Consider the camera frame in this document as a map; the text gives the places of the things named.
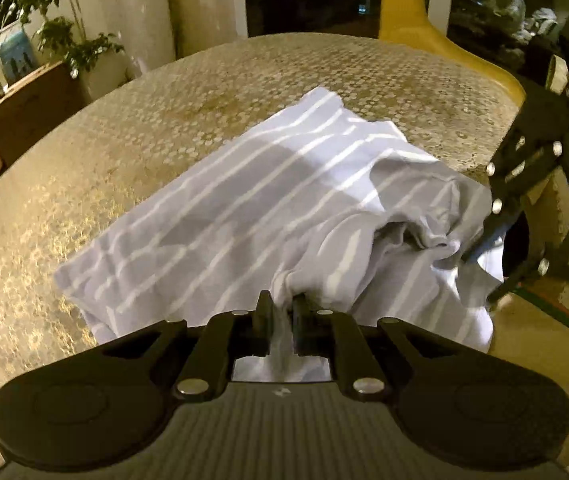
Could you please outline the grey white striped shirt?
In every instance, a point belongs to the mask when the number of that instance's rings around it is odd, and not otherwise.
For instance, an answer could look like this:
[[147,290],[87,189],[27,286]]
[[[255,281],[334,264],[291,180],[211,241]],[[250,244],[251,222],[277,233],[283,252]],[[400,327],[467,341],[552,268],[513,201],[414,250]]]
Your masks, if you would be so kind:
[[489,349],[501,253],[461,257],[490,206],[484,185],[316,88],[124,214],[54,279],[102,342],[161,320],[203,325],[269,292],[270,353],[239,360],[234,378],[318,382],[327,365],[293,352],[297,295],[362,325],[400,318]]

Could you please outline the gold floral lace tablecloth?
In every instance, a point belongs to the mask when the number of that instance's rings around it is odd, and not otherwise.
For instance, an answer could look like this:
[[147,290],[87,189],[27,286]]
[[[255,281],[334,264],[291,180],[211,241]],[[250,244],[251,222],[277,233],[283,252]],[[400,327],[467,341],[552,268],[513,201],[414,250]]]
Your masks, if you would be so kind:
[[53,272],[198,160],[322,86],[463,174],[484,167],[516,105],[486,76],[402,44],[332,34],[223,44],[125,84],[0,177],[0,387],[94,344]]

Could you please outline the white plant pot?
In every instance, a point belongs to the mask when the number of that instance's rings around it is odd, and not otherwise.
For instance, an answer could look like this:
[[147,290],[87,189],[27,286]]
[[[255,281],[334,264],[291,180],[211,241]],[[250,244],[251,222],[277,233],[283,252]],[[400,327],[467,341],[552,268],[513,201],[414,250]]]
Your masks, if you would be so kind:
[[132,78],[129,58],[124,52],[104,53],[91,70],[83,70],[79,75],[83,99],[90,104],[124,86]]

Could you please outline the wooden sideboard cabinet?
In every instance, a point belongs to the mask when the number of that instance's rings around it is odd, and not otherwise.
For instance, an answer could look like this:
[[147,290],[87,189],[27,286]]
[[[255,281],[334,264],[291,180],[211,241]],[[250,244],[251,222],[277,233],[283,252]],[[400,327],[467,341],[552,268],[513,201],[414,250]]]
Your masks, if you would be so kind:
[[57,62],[34,70],[0,99],[0,174],[84,106],[80,82]]

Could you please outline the white floor vase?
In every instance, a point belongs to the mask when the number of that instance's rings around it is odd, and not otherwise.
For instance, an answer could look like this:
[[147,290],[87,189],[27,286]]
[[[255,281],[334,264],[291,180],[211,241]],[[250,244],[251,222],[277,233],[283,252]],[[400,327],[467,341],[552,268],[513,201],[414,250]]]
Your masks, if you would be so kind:
[[124,47],[132,73],[176,60],[168,0],[79,0],[88,34],[111,34]]

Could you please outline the potted green plant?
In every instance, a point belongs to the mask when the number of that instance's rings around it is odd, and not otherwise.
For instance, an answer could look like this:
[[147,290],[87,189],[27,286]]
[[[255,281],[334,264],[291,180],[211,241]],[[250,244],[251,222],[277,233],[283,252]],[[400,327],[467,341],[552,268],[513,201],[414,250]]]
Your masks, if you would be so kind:
[[42,19],[33,35],[37,50],[62,61],[74,79],[94,70],[103,56],[125,51],[110,32],[88,34],[79,0],[1,0],[0,44],[5,28],[24,28],[34,14]]

